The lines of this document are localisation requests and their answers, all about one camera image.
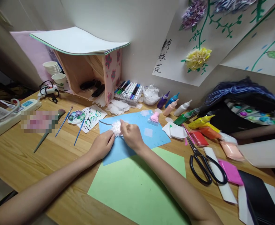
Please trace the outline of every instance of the green paint bottle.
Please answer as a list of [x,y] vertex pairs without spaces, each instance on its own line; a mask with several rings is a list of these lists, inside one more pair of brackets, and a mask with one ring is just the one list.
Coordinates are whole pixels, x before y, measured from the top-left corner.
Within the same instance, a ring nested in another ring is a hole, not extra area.
[[181,116],[179,116],[175,121],[174,124],[180,126],[181,124],[183,124],[185,121],[187,121],[193,114],[194,110],[189,111],[185,114],[182,114]]

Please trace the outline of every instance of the pink paint bottle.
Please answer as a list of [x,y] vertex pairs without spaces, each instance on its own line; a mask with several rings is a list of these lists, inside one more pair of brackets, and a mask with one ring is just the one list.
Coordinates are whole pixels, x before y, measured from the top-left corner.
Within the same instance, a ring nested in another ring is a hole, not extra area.
[[173,111],[176,108],[178,100],[179,99],[177,99],[175,102],[172,102],[171,104],[168,105],[168,107],[163,112],[165,116],[168,116],[171,113],[171,111]]

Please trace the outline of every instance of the yellow paint bottle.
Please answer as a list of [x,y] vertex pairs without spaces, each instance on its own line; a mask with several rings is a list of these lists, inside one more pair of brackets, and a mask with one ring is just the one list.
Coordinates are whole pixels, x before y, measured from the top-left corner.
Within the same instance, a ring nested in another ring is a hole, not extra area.
[[205,123],[209,122],[210,119],[212,117],[214,117],[215,115],[212,115],[212,116],[204,116],[204,117],[200,117],[198,119],[196,119],[195,121],[191,122],[188,127],[190,129],[197,129],[199,127],[202,127]]

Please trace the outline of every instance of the blue paper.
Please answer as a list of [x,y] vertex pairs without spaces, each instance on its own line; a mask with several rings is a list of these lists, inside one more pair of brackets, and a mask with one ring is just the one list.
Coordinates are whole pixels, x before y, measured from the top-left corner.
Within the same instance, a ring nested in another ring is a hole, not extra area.
[[[101,121],[107,124],[112,124],[113,122],[117,120],[124,120],[131,124],[137,124],[140,128],[141,136],[143,138],[143,141],[149,148],[155,148],[167,143],[170,143],[171,140],[168,137],[168,135],[162,130],[162,126],[159,124],[159,126],[152,125],[148,123],[148,119],[150,118],[150,115],[142,116],[140,112],[135,113],[129,113],[124,115],[119,115],[115,117],[110,117],[106,119],[102,119]],[[148,137],[144,135],[145,128],[149,128],[153,130],[153,136]],[[111,126],[99,123],[99,129],[100,133],[103,133],[105,131],[108,131],[111,129]],[[115,142],[110,150],[110,152],[107,154],[107,156],[103,160],[103,165],[108,165],[110,163],[114,163],[116,161],[119,161],[121,159],[128,158],[130,156],[135,155],[136,153],[126,144],[123,137],[117,137],[115,139]]]

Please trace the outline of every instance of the hand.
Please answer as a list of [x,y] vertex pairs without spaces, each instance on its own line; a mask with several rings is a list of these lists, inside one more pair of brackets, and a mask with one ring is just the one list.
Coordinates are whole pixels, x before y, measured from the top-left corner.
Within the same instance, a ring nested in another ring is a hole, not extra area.
[[108,130],[98,135],[87,152],[88,157],[91,157],[94,163],[103,159],[111,150],[114,141],[115,135],[112,130]]
[[124,136],[127,145],[132,148],[136,153],[145,148],[145,143],[141,137],[140,129],[136,124],[129,124],[121,121],[121,133]]

